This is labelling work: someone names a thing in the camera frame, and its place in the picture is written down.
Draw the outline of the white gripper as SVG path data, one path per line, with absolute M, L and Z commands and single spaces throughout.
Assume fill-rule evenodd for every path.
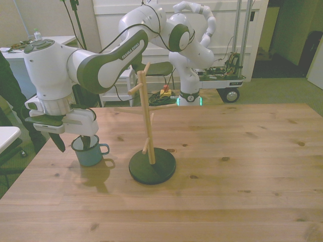
M 48 132 L 49 136 L 61 152 L 65 152 L 66 147 L 59 134 L 70 133 L 80 136 L 83 144 L 82 150 L 87 150 L 91 145 L 91 137 L 98 131 L 98 123 L 95 115 L 88 109 L 74 109 L 63 116 L 36 115 L 35 111 L 30 111 L 30 117 L 26 122 L 33 123 L 38 131 Z

